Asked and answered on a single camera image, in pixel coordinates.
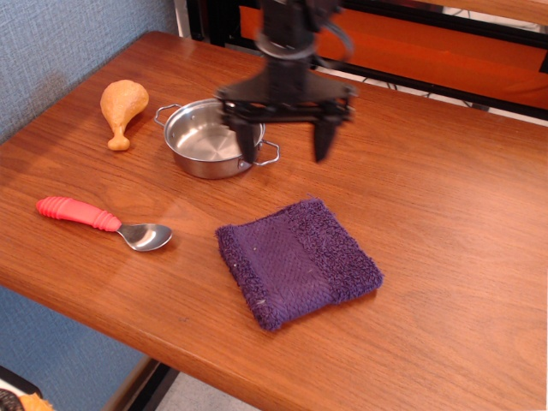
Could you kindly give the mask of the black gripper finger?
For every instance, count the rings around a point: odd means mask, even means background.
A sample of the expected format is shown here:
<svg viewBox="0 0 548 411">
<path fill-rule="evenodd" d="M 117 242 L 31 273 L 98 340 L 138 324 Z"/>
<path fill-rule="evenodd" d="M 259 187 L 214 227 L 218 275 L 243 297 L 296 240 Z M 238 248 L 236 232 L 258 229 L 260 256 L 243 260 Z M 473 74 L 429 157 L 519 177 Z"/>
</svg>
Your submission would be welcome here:
<svg viewBox="0 0 548 411">
<path fill-rule="evenodd" d="M 234 114 L 225 114 L 224 122 L 235 132 L 235 137 L 244 161 L 250 164 L 255 162 L 258 156 L 257 149 L 255 148 L 255 129 L 259 126 L 259 122 Z"/>
<path fill-rule="evenodd" d="M 329 153 L 339 125 L 338 116 L 323 117 L 313 123 L 313 152 L 317 163 L 323 161 Z"/>
</svg>

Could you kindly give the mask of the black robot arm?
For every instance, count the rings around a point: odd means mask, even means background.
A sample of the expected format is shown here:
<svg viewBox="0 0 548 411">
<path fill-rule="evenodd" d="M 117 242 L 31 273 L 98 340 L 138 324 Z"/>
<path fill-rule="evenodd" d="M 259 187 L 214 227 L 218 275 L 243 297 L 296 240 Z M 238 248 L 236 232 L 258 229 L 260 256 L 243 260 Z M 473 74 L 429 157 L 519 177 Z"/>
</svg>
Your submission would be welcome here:
<svg viewBox="0 0 548 411">
<path fill-rule="evenodd" d="M 263 24 L 255 44 L 265 66 L 247 80 L 217 90 L 222 121 L 235 132 L 243 159 L 252 163 L 258 150 L 253 126 L 263 123 L 309 122 L 313 152 L 322 161 L 337 128 L 349 120 L 354 88 L 316 75 L 312 66 L 329 64 L 317 55 L 316 35 L 326 29 L 344 47 L 343 61 L 354 53 L 348 35 L 331 19 L 341 11 L 338 1 L 263 1 Z"/>
</svg>

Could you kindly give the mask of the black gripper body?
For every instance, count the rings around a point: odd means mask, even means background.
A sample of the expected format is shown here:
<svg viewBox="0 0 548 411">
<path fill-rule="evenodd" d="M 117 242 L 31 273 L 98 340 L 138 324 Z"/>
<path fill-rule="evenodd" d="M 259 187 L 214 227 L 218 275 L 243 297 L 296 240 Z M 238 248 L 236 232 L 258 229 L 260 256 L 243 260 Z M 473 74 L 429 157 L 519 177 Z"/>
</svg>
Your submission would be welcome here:
<svg viewBox="0 0 548 411">
<path fill-rule="evenodd" d="M 217 90 L 223 122 L 236 127 L 270 122 L 333 122 L 351 117 L 354 88 L 311 70 L 315 44 L 282 46 L 266 36 L 256 41 L 265 59 L 257 75 Z"/>
</svg>

